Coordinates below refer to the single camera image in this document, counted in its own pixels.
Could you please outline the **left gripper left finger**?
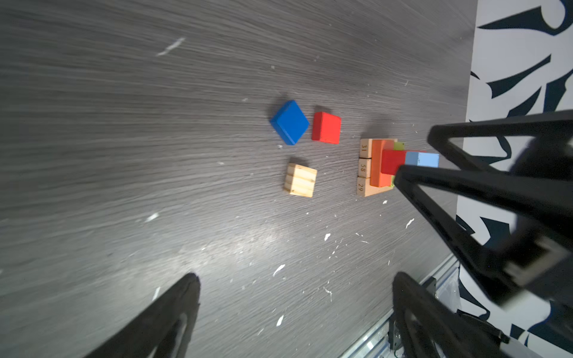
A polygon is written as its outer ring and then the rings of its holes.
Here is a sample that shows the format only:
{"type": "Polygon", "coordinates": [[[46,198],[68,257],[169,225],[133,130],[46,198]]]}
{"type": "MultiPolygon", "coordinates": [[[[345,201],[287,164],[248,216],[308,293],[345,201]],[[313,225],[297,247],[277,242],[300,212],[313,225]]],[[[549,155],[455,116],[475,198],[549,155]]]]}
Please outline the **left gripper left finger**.
{"type": "Polygon", "coordinates": [[[200,308],[201,282],[190,272],[88,357],[185,357],[200,308]]]}

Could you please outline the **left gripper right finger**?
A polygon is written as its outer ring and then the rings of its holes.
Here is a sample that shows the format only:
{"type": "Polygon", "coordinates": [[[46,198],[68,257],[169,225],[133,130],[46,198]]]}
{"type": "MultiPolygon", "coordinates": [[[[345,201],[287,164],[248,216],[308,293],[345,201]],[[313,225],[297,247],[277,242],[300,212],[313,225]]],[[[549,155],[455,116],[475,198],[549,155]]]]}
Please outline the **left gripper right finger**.
{"type": "Polygon", "coordinates": [[[400,271],[392,282],[394,313],[409,310],[415,321],[398,318],[406,357],[506,357],[500,347],[467,320],[452,313],[427,289],[400,271]]]}

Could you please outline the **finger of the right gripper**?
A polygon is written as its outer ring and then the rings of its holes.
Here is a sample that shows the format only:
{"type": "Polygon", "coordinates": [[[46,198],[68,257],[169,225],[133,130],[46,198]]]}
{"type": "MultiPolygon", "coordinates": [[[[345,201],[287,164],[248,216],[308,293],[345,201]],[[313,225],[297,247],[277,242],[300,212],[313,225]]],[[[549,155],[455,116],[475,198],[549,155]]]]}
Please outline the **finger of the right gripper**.
{"type": "Polygon", "coordinates": [[[402,166],[395,185],[490,301],[572,305],[570,180],[402,166]]]}
{"type": "Polygon", "coordinates": [[[480,122],[436,125],[428,134],[428,143],[462,170],[496,172],[497,170],[475,159],[450,143],[452,138],[469,137],[533,137],[532,154],[539,149],[549,150],[551,145],[560,151],[572,138],[572,111],[513,116],[480,122]]]}

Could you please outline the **light blue wood block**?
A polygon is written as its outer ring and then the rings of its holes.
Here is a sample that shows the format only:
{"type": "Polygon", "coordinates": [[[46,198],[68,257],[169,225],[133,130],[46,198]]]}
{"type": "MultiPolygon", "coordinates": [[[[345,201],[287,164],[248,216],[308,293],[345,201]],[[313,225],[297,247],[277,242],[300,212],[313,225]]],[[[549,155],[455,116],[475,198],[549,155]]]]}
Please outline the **light blue wood block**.
{"type": "Polygon", "coordinates": [[[438,168],[440,155],[428,152],[407,152],[404,160],[405,165],[438,168]]]}

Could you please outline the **natural wood block long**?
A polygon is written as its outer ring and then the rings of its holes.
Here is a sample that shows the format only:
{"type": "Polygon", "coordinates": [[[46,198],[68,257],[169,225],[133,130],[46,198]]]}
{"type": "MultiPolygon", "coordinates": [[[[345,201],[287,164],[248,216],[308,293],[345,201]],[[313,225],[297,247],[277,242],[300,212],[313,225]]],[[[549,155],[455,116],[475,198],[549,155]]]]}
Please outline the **natural wood block long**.
{"type": "Polygon", "coordinates": [[[369,197],[372,195],[381,194],[394,189],[394,186],[372,186],[369,178],[358,177],[357,181],[357,194],[360,197],[369,197]]]}
{"type": "Polygon", "coordinates": [[[358,161],[358,177],[370,178],[372,168],[371,158],[360,158],[358,161]]]}
{"type": "MultiPolygon", "coordinates": [[[[364,158],[364,159],[371,159],[372,158],[372,143],[374,140],[379,140],[379,138],[362,138],[360,141],[360,158],[364,158]]],[[[394,143],[396,143],[398,140],[396,138],[390,138],[390,139],[383,139],[383,141],[386,141],[386,144],[383,145],[383,149],[384,150],[393,150],[394,149],[394,143]]]]}

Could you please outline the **orange wood block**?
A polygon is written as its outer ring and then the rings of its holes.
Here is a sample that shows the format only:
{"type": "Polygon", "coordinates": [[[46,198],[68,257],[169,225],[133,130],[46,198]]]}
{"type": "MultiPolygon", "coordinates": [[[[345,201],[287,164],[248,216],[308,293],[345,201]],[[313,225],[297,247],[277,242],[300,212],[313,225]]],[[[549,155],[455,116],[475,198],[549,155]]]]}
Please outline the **orange wood block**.
{"type": "Polygon", "coordinates": [[[394,139],[372,141],[372,162],[371,162],[371,175],[370,184],[376,187],[391,186],[392,176],[384,174],[382,169],[383,151],[394,149],[394,139]]]}

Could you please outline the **red arch wood block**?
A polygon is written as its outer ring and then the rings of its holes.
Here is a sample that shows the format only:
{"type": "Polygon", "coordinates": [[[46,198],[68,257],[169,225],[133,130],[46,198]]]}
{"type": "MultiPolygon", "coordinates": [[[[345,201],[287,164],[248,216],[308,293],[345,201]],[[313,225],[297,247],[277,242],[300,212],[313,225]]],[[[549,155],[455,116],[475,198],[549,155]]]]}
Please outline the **red arch wood block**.
{"type": "Polygon", "coordinates": [[[381,156],[381,173],[395,175],[398,168],[405,164],[407,152],[397,150],[383,150],[381,156]]]}

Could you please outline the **small natural wood cube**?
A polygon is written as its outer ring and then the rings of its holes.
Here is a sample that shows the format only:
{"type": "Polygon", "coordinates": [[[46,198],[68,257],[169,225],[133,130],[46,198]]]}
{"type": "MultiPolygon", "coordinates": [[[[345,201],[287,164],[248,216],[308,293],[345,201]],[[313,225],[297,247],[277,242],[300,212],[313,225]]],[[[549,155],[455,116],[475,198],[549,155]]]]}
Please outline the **small natural wood cube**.
{"type": "Polygon", "coordinates": [[[318,171],[309,167],[290,163],[284,181],[284,189],[290,195],[312,198],[318,171]]]}

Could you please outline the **small red wood cube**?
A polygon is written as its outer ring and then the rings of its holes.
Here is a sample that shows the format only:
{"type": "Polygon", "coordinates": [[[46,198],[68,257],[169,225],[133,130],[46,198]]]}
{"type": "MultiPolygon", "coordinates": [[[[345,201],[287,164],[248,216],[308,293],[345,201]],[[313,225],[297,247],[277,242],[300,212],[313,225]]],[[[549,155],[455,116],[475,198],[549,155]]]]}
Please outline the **small red wood cube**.
{"type": "Polygon", "coordinates": [[[314,113],[312,140],[338,145],[342,119],[325,112],[314,113]]]}

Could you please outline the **dark blue wood cube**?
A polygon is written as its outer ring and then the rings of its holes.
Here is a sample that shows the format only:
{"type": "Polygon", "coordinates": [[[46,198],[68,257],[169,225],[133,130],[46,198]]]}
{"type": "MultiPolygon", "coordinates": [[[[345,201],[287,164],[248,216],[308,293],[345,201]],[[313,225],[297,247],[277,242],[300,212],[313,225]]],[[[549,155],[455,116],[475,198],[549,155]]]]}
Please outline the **dark blue wood cube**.
{"type": "Polygon", "coordinates": [[[288,146],[295,146],[310,126],[310,122],[296,101],[287,101],[270,123],[288,146]]]}

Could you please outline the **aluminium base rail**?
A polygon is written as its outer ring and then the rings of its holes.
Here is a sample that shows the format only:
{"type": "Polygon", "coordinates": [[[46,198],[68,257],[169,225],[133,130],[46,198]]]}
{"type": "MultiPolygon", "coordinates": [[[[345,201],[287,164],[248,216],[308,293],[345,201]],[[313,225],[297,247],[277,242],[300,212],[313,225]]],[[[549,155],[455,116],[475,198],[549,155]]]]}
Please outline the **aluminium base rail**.
{"type": "MultiPolygon", "coordinates": [[[[445,305],[453,313],[461,306],[460,298],[460,263],[454,256],[449,256],[438,268],[422,282],[430,295],[445,305]]],[[[342,357],[404,357],[404,346],[401,332],[398,329],[398,318],[415,321],[409,310],[402,310],[398,315],[390,310],[378,320],[365,334],[358,338],[342,357]]]]}

